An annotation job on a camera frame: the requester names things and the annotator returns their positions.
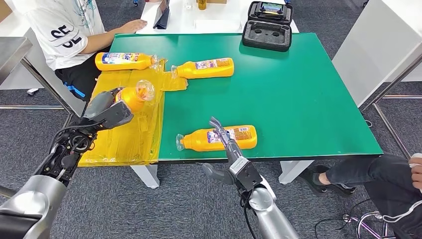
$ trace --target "detergent bottle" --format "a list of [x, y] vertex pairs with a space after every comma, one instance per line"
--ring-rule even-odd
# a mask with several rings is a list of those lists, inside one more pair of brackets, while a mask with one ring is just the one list
[[95, 56], [95, 64], [100, 71], [143, 70], [158, 64], [156, 55], [143, 53], [100, 52]]
[[[256, 129], [252, 125], [240, 125], [224, 127], [230, 134], [230, 138], [236, 140], [240, 149], [254, 148], [257, 143]], [[185, 148], [198, 152], [224, 150], [224, 145], [219, 136], [214, 133], [213, 128], [199, 129], [188, 135], [178, 134], [176, 136], [176, 147], [179, 151]]]
[[227, 77], [234, 73], [234, 62], [231, 58], [192, 62], [188, 61], [181, 66], [172, 66], [172, 76], [186, 79]]
[[141, 80], [135, 87], [125, 87], [116, 94], [115, 101], [124, 101], [132, 113], [142, 110], [145, 101], [155, 96], [154, 86], [149, 81]]

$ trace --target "black pants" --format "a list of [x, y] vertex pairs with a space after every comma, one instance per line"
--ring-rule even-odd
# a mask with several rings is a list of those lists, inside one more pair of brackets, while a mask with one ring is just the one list
[[[109, 51], [110, 47], [106, 47], [98, 52]], [[95, 66], [96, 55], [92, 55], [80, 65], [57, 69], [54, 72], [74, 96], [85, 102], [90, 101], [97, 83], [95, 79], [101, 74], [101, 71]]]
[[[363, 184], [370, 198], [383, 215], [397, 216], [422, 200], [419, 189], [412, 185], [407, 159], [384, 154], [372, 160], [349, 159], [326, 172], [333, 184]], [[401, 239], [422, 238], [422, 206], [400, 221], [390, 224]]]

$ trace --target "green tabletop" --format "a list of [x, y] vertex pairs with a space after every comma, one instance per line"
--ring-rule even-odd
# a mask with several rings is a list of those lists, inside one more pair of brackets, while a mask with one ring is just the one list
[[224, 158], [223, 151], [176, 149], [178, 133], [210, 128], [211, 116], [224, 126], [256, 127], [257, 146], [243, 151], [248, 158], [383, 153], [313, 33], [293, 34], [288, 52], [245, 47], [239, 34], [117, 35], [111, 51], [156, 54], [168, 59], [167, 70], [187, 61], [234, 60], [232, 77], [189, 80], [187, 90], [166, 92], [160, 162]]

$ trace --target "chair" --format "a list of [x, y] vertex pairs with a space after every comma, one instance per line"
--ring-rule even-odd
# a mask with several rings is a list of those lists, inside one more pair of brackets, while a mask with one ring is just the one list
[[396, 239], [395, 236], [388, 236], [388, 223], [387, 222], [382, 222], [383, 227], [382, 227], [382, 232], [380, 234], [378, 234], [376, 231], [374, 231], [372, 228], [370, 228], [364, 222], [369, 217], [375, 217], [376, 219], [382, 219], [382, 215], [380, 214], [380, 212], [374, 211], [374, 212], [371, 212], [371, 213], [364, 214], [363, 216], [361, 216], [361, 218], [351, 217], [348, 214], [344, 214], [343, 220], [347, 223], [357, 222], [356, 236], [357, 236], [358, 239], [362, 238], [361, 237], [362, 230], [368, 231], [376, 239]]

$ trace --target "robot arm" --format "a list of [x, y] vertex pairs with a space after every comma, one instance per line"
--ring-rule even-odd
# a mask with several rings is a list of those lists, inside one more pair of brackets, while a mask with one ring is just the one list
[[0, 206], [0, 235], [8, 239], [48, 239], [66, 188], [83, 153], [91, 149], [97, 132], [133, 118], [123, 101], [114, 102], [121, 88], [98, 94], [82, 118], [58, 131], [49, 155], [25, 185]]
[[216, 170], [204, 163], [203, 171], [207, 176], [223, 183], [236, 185], [252, 236], [255, 238], [246, 209], [252, 209], [257, 216], [259, 231], [264, 239], [298, 239], [295, 229], [275, 204], [276, 196], [268, 182], [258, 173], [252, 162], [243, 156], [236, 141], [230, 138], [217, 119], [211, 117], [210, 125], [215, 127], [214, 132], [224, 145], [229, 168]]

